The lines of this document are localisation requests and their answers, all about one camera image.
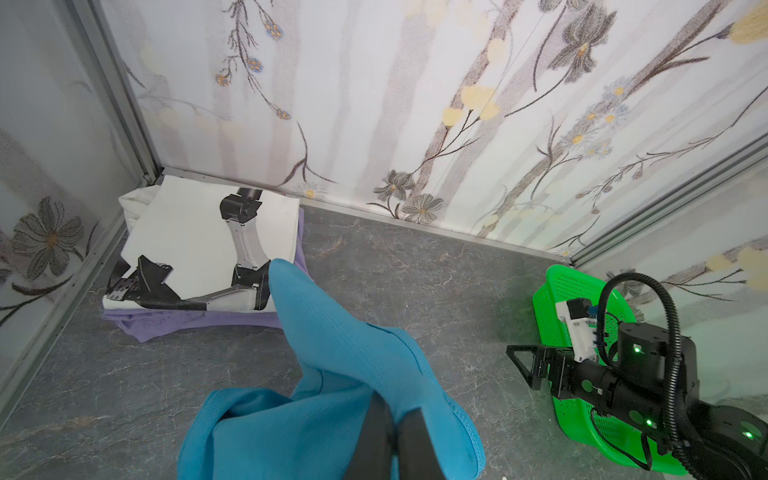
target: yellow flower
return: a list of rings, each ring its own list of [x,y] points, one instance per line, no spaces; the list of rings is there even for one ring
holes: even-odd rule
[[[741,249],[737,260],[746,273],[746,285],[758,292],[768,292],[768,253],[746,247]]]
[[[498,115],[500,111],[502,111],[501,108],[499,108],[497,104],[491,102],[487,104],[485,108],[483,108],[480,112],[480,120],[488,120],[489,118],[493,118]]]
[[[275,108],[275,115],[277,115],[280,120],[290,120],[290,114],[282,108]]]
[[[400,4],[406,17],[415,17],[422,12],[422,0],[402,0]]]
[[[733,43],[747,44],[768,37],[768,1],[763,0],[730,29]]]
[[[472,8],[472,3],[469,0],[459,0],[455,13],[456,21],[459,25],[469,25],[474,14],[475,10]]]
[[[141,47],[140,56],[141,63],[144,64],[144,67],[147,67],[147,70],[158,75],[163,73],[161,69],[161,63],[157,61],[157,58],[154,55],[154,49],[152,48],[152,44],[150,42],[144,42],[144,46]]]
[[[504,52],[506,50],[506,46],[504,45],[504,41],[500,38],[494,38],[490,42],[488,42],[488,49],[486,51],[486,56],[488,56],[488,63],[490,64],[496,64],[500,63],[504,60]]]
[[[480,85],[467,85],[462,88],[462,101],[467,108],[482,110],[485,104],[491,101],[494,89]]]
[[[494,223],[498,222],[498,215],[497,214],[490,214],[487,218],[485,218],[482,221],[482,226],[487,227],[488,225],[493,225]]]
[[[445,19],[446,13],[448,13],[448,6],[444,0],[426,0],[424,15],[426,15],[427,25],[430,27],[439,27]]]
[[[222,87],[229,87],[230,86],[230,76],[229,75],[216,74],[216,83],[218,83]]]
[[[446,127],[453,127],[464,116],[461,108],[446,108],[442,111],[442,124]]]
[[[713,272],[728,270],[732,266],[733,264],[722,253],[713,255],[709,259],[707,259],[707,268],[712,270]]]
[[[475,37],[475,40],[483,42],[487,41],[488,34],[491,33],[492,28],[492,24],[488,19],[488,16],[485,14],[473,15],[470,22],[470,29],[472,31],[472,36]]]

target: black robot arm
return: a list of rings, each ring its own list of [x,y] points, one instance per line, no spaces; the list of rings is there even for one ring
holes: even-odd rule
[[[617,342],[606,351],[607,298],[626,280],[646,283],[657,293],[663,290],[667,320],[672,320],[668,329],[622,323]],[[591,359],[578,362],[574,350],[566,347],[508,346],[507,354],[532,389],[540,389],[541,381],[548,379],[555,398],[582,399],[594,406],[593,414],[612,415],[632,425],[643,439],[657,443],[661,455],[672,452],[694,478],[768,480],[768,424],[742,409],[699,400],[696,346],[680,335],[674,304],[667,291],[654,282],[645,275],[622,273],[603,289],[595,344],[607,365]],[[517,357],[519,352],[533,353],[530,369]],[[631,458],[650,469],[645,440],[643,447],[646,464]]]

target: printed flower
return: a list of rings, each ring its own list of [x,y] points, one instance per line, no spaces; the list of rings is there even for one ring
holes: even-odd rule
[[[382,202],[389,200],[392,195],[398,200],[405,200],[406,190],[413,190],[416,187],[416,183],[413,181],[413,175],[407,174],[406,172],[396,172],[392,170],[382,180],[386,185],[384,187],[376,187],[373,189],[373,193],[378,194],[379,200]]]
[[[505,53],[507,51],[507,44],[501,38],[494,38],[488,42],[488,47],[485,49],[485,56],[488,57],[488,63],[496,65],[502,63],[505,59]]]
[[[757,292],[768,292],[768,253],[746,247],[741,249],[737,260],[746,274],[746,285]]]
[[[442,111],[442,124],[446,127],[453,127],[464,116],[461,108],[446,108]]]
[[[608,14],[604,7],[592,4],[581,17],[565,28],[563,39],[566,46],[552,60],[549,68],[555,70],[568,67],[565,83],[574,82],[584,73],[592,71],[595,66],[591,57],[592,48],[605,43],[615,19],[616,12]]]
[[[538,0],[538,9],[542,12],[551,12],[555,10],[562,0]],[[587,0],[568,0],[568,7],[574,10],[581,10],[587,4]]]
[[[0,286],[5,285],[5,282],[8,280],[8,277],[11,276],[12,273],[13,272],[7,268],[0,268]]]
[[[216,74],[216,83],[218,83],[222,87],[229,87],[230,86],[230,76],[222,75],[222,74]]]
[[[489,102],[480,112],[480,120],[488,120],[489,118],[493,118],[498,115],[500,111],[502,110],[497,104]]]
[[[568,245],[563,245],[561,247],[558,247],[554,249],[555,255],[560,255],[561,257],[571,258],[578,252],[577,248],[570,247]]]
[[[290,120],[290,114],[282,108],[275,107],[274,111],[275,115],[277,115],[280,120]]]
[[[402,208],[404,214],[408,214],[408,222],[416,222],[421,225],[429,225],[437,219],[433,212],[442,208],[442,198],[434,198],[430,194],[421,194],[410,205]]]
[[[480,220],[481,220],[480,224],[483,227],[487,227],[488,225],[493,225],[498,222],[498,214],[494,212],[493,214],[486,215]]]
[[[626,104],[618,104],[600,116],[597,126],[616,127],[621,125],[628,113],[629,107]]]
[[[271,19],[264,22],[264,28],[266,28],[266,33],[274,40],[280,40],[283,37],[283,29],[278,27],[277,23],[273,22]]]
[[[613,150],[610,140],[594,143],[584,151],[584,158],[606,158]]]
[[[728,28],[733,43],[747,44],[768,37],[768,2],[763,0]]]
[[[83,226],[80,217],[63,222],[64,205],[51,204],[51,198],[46,197],[40,200],[37,215],[24,215],[16,224],[11,246],[16,253],[32,257],[27,269],[28,279],[41,276],[48,265],[54,276],[67,269],[68,252],[82,239]]]
[[[246,60],[246,65],[250,70],[253,70],[256,73],[259,73],[264,69],[264,65],[262,65],[262,63],[254,57],[248,57]]]
[[[635,269],[622,268],[621,270],[619,270],[619,272],[634,273]],[[607,272],[605,275],[608,277],[609,280],[616,276],[616,274],[613,272]],[[644,286],[644,283],[642,282],[638,282],[637,280],[628,280],[626,282],[619,283],[619,285],[616,287],[616,291],[618,291],[622,297],[627,299],[631,296],[639,296],[641,293],[643,293],[643,286]]]
[[[462,102],[467,108],[481,111],[491,101],[495,89],[481,85],[467,85],[462,88]]]
[[[630,305],[629,307],[632,309],[632,315],[634,315],[634,319],[638,323],[642,323],[645,321],[645,315],[640,311],[639,308],[637,308],[634,305]]]
[[[616,98],[624,99],[629,93],[629,79],[627,77],[619,77],[613,83],[606,85],[603,88],[603,100],[613,101]]]
[[[566,138],[568,145],[566,148],[571,149],[571,153],[581,152],[591,147],[594,139],[594,130],[587,130],[584,133],[574,135],[573,137]]]
[[[314,182],[304,182],[293,189],[294,195],[309,198],[310,200],[318,200],[325,194],[325,192],[325,189],[321,185]]]
[[[705,265],[707,265],[707,268],[713,272],[722,272],[723,270],[730,270],[733,268],[733,263],[722,253],[709,257]]]

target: white bracket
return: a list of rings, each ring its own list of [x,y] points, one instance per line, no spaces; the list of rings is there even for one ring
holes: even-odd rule
[[[597,322],[591,318],[572,319],[568,310],[568,302],[557,302],[554,310],[561,322],[568,326],[568,334],[571,335],[571,344],[574,347],[574,360],[583,362],[586,359],[597,362],[598,353],[595,351],[595,328]]]

